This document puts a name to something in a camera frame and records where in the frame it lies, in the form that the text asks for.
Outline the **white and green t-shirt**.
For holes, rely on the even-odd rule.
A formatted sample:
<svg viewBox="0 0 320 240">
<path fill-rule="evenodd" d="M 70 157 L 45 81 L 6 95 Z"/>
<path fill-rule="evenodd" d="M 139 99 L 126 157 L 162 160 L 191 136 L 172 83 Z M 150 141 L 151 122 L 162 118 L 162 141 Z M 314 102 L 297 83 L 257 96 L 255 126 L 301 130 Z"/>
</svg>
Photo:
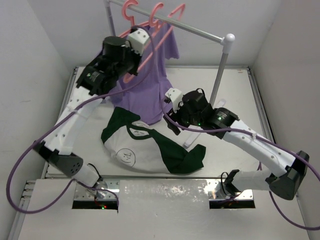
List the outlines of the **white and green t-shirt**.
<svg viewBox="0 0 320 240">
<path fill-rule="evenodd" d="M 114 109 L 100 138 L 113 160 L 138 172 L 188 175 L 204 167 L 205 146 L 186 150 L 121 107 Z"/>
</svg>

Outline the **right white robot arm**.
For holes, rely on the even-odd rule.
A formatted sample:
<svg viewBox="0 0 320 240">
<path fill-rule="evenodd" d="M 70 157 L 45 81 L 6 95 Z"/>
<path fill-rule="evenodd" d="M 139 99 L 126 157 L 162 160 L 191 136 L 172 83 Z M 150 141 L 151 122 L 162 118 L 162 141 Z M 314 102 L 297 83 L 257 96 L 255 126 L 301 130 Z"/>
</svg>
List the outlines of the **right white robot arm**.
<svg viewBox="0 0 320 240">
<path fill-rule="evenodd" d="M 201 88 L 186 94 L 170 88 L 165 93 L 164 102 L 172 104 L 172 109 L 164 119 L 176 135 L 181 130 L 191 128 L 196 132 L 203 130 L 237 146 L 267 168 L 257 171 L 233 169 L 221 183 L 222 195 L 234 197 L 250 189 L 271 191 L 284 200 L 295 197 L 307 173 L 307 153 L 302 150 L 297 153 L 286 152 L 272 145 L 232 111 L 224 107 L 212 107 Z"/>
</svg>

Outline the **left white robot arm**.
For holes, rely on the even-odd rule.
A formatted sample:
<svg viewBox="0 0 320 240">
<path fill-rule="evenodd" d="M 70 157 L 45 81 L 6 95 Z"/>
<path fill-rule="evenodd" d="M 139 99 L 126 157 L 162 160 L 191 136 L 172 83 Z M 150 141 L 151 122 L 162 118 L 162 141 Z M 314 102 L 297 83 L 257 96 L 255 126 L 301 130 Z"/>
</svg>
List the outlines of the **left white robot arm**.
<svg viewBox="0 0 320 240">
<path fill-rule="evenodd" d="M 127 38 L 108 36 L 101 52 L 82 71 L 71 99 L 63 110 L 57 128 L 37 143 L 35 150 L 43 159 L 67 177 L 88 187 L 94 187 L 100 176 L 73 153 L 76 138 L 95 108 L 102 102 L 117 80 L 138 70 L 149 37 L 129 34 Z"/>
</svg>

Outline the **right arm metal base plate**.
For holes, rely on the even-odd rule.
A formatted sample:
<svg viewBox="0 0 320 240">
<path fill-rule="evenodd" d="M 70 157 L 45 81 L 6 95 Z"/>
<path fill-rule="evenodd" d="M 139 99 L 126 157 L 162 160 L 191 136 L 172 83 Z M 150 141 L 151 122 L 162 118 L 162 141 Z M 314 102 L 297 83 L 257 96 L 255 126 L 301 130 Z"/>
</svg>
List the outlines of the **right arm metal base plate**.
<svg viewBox="0 0 320 240">
<path fill-rule="evenodd" d="M 206 179 L 207 186 L 205 191 L 208 193 L 208 198 L 211 202 L 229 202 L 229 201 L 253 201 L 254 195 L 252 190 L 244 190 L 241 193 L 237 192 L 235 196 L 231 197 L 230 193 L 227 195 L 221 189 L 221 180 L 218 178 Z"/>
</svg>

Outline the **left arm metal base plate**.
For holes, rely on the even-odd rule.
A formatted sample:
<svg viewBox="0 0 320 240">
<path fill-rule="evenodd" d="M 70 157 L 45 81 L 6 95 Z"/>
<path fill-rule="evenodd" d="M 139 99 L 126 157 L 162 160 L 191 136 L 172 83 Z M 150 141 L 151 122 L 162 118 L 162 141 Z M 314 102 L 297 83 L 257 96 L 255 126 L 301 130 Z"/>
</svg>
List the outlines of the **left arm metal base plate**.
<svg viewBox="0 0 320 240">
<path fill-rule="evenodd" d="M 77 183 L 74 192 L 75 201 L 116 201 L 120 193 L 120 181 L 114 179 L 104 179 L 93 189 Z"/>
</svg>

